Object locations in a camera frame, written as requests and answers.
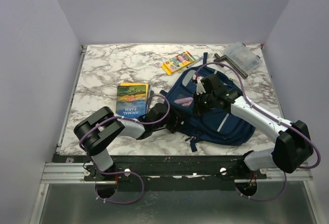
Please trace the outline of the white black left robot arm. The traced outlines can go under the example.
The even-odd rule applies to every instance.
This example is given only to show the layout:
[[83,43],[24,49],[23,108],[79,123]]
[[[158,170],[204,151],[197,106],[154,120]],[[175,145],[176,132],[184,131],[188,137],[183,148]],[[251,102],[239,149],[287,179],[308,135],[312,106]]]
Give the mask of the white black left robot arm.
[[188,115],[165,103],[155,104],[136,119],[116,115],[105,106],[76,125],[74,133],[80,148],[97,166],[96,174],[102,180],[109,180],[114,174],[114,162],[107,147],[118,136],[142,140],[163,128],[175,133],[187,118]]

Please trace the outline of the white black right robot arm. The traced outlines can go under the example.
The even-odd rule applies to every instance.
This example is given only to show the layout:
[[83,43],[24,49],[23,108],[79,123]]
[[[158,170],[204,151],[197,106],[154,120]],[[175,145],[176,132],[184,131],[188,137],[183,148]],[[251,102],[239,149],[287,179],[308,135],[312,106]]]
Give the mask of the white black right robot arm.
[[260,130],[275,144],[272,149],[248,153],[236,166],[241,178],[247,179],[257,170],[272,168],[291,174],[313,154],[303,122],[293,123],[275,117],[237,89],[227,90],[215,74],[194,76],[193,80],[196,82],[194,109],[198,114],[208,113],[214,108],[224,110]]

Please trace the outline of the navy blue student backpack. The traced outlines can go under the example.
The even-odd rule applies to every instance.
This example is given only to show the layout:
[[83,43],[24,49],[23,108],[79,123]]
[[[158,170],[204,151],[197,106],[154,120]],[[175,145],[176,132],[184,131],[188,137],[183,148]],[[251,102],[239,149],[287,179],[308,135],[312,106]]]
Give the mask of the navy blue student backpack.
[[240,146],[247,142],[254,134],[255,127],[245,120],[218,108],[202,115],[194,114],[194,103],[174,102],[192,97],[196,92],[196,84],[192,77],[198,69],[199,67],[195,66],[185,70],[168,92],[160,92],[171,105],[167,117],[172,120],[167,129],[171,133],[180,132],[187,135],[193,152],[197,151],[196,143],[199,141],[228,146]]

